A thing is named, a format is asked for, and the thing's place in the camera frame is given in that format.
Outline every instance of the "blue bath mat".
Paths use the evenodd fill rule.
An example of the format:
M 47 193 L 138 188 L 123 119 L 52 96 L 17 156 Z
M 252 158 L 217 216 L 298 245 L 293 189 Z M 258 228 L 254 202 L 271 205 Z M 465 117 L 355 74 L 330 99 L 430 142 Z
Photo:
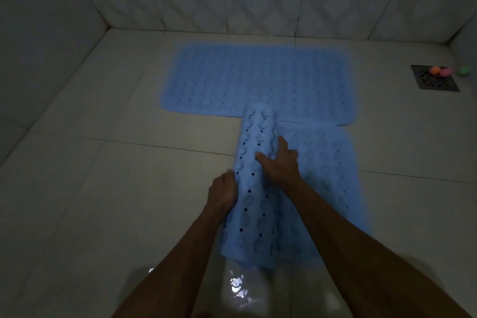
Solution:
M 273 105 L 279 121 L 356 118 L 346 58 L 327 49 L 192 44 L 178 54 L 161 98 L 170 111 L 234 117 L 254 102 Z
M 321 262 L 295 206 L 263 176 L 255 152 L 271 158 L 282 135 L 298 151 L 301 176 L 338 213 L 368 231 L 353 147 L 339 127 L 276 122 L 266 104 L 247 107 L 235 155 L 238 201 L 224 224 L 221 253 L 237 261 L 275 267 L 277 259 Z

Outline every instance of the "tile floor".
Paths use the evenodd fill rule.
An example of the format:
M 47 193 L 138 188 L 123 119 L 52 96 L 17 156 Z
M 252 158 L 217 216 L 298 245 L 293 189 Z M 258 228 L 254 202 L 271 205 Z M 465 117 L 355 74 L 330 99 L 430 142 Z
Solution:
M 477 316 L 477 100 L 419 90 L 437 44 L 110 30 L 0 168 L 0 316 L 108 317 L 192 223 L 232 165 L 240 119 L 173 113 L 159 96 L 188 42 L 296 44 L 349 55 L 345 126 L 373 235 Z M 243 275 L 246 299 L 231 291 Z M 322 268 L 244 269 L 216 251 L 195 311 L 349 317 Z

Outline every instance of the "drain cover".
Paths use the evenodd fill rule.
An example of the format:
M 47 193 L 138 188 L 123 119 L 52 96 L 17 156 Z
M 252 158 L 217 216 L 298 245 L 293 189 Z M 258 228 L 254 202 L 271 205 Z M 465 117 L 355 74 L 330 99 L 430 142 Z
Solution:
M 431 67 L 432 66 L 411 66 L 419 88 L 459 92 L 459 88 L 451 75 L 448 77 L 433 76 L 429 74 L 429 68 Z

